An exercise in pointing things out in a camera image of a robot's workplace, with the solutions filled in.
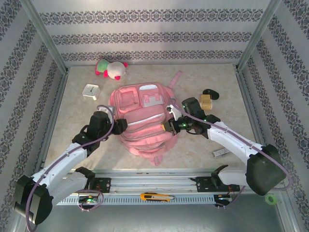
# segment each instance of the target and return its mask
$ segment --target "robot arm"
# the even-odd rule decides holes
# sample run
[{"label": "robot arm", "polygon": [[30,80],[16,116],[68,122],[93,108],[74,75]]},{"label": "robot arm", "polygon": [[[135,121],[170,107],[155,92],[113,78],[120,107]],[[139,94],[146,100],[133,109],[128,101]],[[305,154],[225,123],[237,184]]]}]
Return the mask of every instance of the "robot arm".
[{"label": "robot arm", "polygon": [[[201,134],[205,138],[226,147],[229,151],[238,156],[246,166],[233,168],[223,165],[215,170],[211,174],[211,180],[217,188],[221,185],[244,185],[249,186],[258,195],[263,196],[286,177],[286,174],[276,164],[271,162],[260,152],[252,149],[252,146],[261,149],[261,151],[281,164],[278,151],[273,145],[262,146],[261,144],[254,143],[231,130],[216,116],[205,115],[199,102],[195,98],[184,100],[182,105],[187,114],[210,122],[212,125],[196,121],[188,116],[177,116],[177,120],[172,118],[163,124],[166,131],[175,135],[181,130],[186,130],[187,132],[194,130],[196,134]],[[174,107],[168,106],[167,110],[173,115],[179,115],[179,111],[176,112],[177,109]],[[232,133],[251,146],[236,139]]]},{"label": "robot arm", "polygon": [[[17,181],[13,200],[14,210],[26,216],[26,204],[30,192],[35,185],[39,184],[34,191],[29,211],[29,220],[38,225],[48,217],[53,205],[80,189],[91,189],[95,174],[84,167],[76,169],[66,179],[63,177],[99,147],[100,138],[107,135],[111,126],[109,115],[106,112],[94,112],[89,125],[82,128],[69,147],[53,163],[31,177],[24,175]],[[121,134],[126,128],[126,120],[119,119],[114,122],[111,133]],[[48,174],[44,174],[50,167],[53,168]]]}]

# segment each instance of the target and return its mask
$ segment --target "clock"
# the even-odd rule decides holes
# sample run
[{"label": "clock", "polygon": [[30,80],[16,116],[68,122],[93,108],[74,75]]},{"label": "clock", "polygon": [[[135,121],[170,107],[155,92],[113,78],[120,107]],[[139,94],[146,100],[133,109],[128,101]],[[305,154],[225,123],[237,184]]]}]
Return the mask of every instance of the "clock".
[{"label": "clock", "polygon": [[98,99],[98,96],[100,95],[100,88],[97,85],[88,84],[85,86],[83,90],[83,96],[92,98],[93,100]]}]

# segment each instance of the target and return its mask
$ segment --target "pink backpack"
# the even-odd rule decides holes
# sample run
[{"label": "pink backpack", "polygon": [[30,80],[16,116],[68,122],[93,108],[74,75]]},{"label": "pink backpack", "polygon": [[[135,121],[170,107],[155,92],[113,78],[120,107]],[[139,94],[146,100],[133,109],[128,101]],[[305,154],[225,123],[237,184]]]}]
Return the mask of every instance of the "pink backpack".
[{"label": "pink backpack", "polygon": [[149,158],[155,166],[162,162],[162,154],[177,142],[178,136],[164,131],[162,123],[172,117],[166,107],[174,98],[172,87],[181,74],[179,71],[174,76],[169,87],[159,83],[120,87],[109,100],[109,105],[116,108],[115,119],[125,118],[128,124],[118,138],[132,154]]}]

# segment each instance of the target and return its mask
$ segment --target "patterned wallpaper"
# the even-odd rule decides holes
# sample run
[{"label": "patterned wallpaper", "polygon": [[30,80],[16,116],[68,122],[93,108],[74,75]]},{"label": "patterned wallpaper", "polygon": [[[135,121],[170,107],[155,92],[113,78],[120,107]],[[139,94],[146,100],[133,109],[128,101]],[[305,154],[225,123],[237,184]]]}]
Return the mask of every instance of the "patterned wallpaper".
[{"label": "patterned wallpaper", "polygon": [[237,64],[269,0],[34,0],[67,66]]},{"label": "patterned wallpaper", "polygon": [[243,70],[263,137],[292,175],[288,191],[301,231],[309,231],[309,6],[283,0]]},{"label": "patterned wallpaper", "polygon": [[15,183],[31,175],[62,75],[17,0],[0,0],[0,232],[12,231]]}]

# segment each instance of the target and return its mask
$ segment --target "plush toy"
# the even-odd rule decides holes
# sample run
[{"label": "plush toy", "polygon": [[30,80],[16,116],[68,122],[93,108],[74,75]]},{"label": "plush toy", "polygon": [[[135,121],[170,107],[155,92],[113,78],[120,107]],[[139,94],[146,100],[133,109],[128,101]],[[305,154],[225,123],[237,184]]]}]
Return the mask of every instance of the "plush toy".
[{"label": "plush toy", "polygon": [[112,79],[120,80],[122,76],[126,74],[127,63],[121,63],[119,61],[109,63],[105,59],[100,59],[96,64],[96,75],[103,73],[105,78],[110,77]]}]

